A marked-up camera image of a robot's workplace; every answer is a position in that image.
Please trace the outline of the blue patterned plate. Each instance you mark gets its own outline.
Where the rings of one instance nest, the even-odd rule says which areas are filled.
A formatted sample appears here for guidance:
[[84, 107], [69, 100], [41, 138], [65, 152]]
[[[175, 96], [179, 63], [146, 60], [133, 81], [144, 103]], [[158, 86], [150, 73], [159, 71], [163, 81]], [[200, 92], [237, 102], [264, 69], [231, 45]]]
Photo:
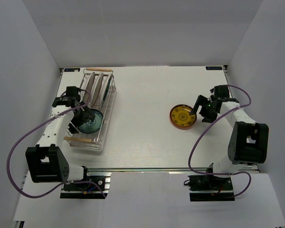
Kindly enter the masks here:
[[91, 111], [95, 115], [94, 120], [89, 120], [88, 122], [79, 126], [79, 132], [85, 134], [92, 134], [100, 130], [103, 121], [103, 114], [97, 109], [92, 109]]

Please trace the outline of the yellow patterned plate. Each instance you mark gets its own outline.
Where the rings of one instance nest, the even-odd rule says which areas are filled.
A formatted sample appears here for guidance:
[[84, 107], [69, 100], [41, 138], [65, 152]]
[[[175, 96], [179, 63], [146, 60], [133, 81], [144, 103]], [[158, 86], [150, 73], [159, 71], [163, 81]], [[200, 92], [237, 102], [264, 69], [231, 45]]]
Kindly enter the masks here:
[[169, 113], [169, 120], [173, 126], [181, 130], [190, 129], [197, 120], [197, 115], [190, 115], [192, 107], [186, 104], [174, 106]]

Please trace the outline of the orange plate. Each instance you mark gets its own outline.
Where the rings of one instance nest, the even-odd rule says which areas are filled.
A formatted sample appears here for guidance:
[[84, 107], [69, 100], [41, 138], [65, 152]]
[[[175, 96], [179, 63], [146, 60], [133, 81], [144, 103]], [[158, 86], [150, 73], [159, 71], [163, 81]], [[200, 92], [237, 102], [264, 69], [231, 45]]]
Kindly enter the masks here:
[[181, 130], [188, 130], [193, 127], [197, 120], [196, 115], [189, 114], [178, 114], [178, 115], [170, 115], [169, 120], [171, 124]]

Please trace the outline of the white plate red lettering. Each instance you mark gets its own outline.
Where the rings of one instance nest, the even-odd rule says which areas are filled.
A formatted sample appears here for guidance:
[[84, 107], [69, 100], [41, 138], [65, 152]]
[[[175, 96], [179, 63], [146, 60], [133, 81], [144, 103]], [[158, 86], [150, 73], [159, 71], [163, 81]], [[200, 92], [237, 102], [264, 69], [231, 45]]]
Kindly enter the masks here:
[[83, 86], [83, 91], [82, 91], [82, 101], [84, 103], [87, 103], [89, 95], [91, 94], [92, 86], [95, 81], [95, 73], [91, 73], [88, 75], [87, 80]]

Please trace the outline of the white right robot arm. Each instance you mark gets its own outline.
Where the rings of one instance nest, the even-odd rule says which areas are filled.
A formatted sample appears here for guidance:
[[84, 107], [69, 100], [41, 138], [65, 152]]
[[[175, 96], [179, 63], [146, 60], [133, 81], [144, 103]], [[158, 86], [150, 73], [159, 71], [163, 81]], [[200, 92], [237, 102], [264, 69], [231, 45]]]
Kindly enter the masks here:
[[222, 184], [222, 178], [236, 175], [246, 166], [262, 164], [267, 157], [268, 125], [258, 123], [249, 117], [244, 108], [251, 103], [240, 104], [237, 99], [230, 96], [230, 87], [230, 85], [218, 85], [211, 89], [210, 97], [199, 95], [190, 112], [191, 115], [200, 114], [202, 121], [209, 123], [197, 139], [197, 143], [215, 123], [223, 118], [233, 128], [227, 154], [218, 162], [212, 163], [204, 172], [205, 184], [212, 190]]

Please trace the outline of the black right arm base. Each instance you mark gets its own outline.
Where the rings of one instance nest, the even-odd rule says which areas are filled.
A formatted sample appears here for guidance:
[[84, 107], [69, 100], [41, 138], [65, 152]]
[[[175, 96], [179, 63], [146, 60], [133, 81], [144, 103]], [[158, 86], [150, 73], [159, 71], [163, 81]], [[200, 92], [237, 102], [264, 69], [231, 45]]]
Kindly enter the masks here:
[[230, 175], [214, 175], [212, 168], [194, 170], [183, 185], [189, 188], [191, 202], [234, 201], [235, 194]]

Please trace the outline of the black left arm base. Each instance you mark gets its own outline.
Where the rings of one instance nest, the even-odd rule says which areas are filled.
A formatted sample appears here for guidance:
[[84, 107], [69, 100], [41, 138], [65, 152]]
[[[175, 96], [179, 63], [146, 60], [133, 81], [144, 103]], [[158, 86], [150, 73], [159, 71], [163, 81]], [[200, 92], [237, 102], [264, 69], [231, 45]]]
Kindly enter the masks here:
[[85, 167], [84, 178], [63, 185], [61, 199], [104, 200], [110, 188], [111, 173]]

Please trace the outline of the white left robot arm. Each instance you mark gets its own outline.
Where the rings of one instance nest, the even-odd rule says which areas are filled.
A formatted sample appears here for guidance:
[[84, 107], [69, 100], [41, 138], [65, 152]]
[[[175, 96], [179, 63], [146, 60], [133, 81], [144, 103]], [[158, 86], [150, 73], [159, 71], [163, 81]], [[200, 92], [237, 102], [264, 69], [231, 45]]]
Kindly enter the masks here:
[[51, 118], [41, 138], [25, 153], [34, 183], [74, 181], [82, 190], [90, 186], [91, 178], [86, 175], [86, 168], [70, 165], [62, 152], [67, 131], [78, 133], [79, 126], [95, 119], [87, 106], [90, 100], [90, 93], [76, 86], [68, 86], [61, 96], [55, 98]]

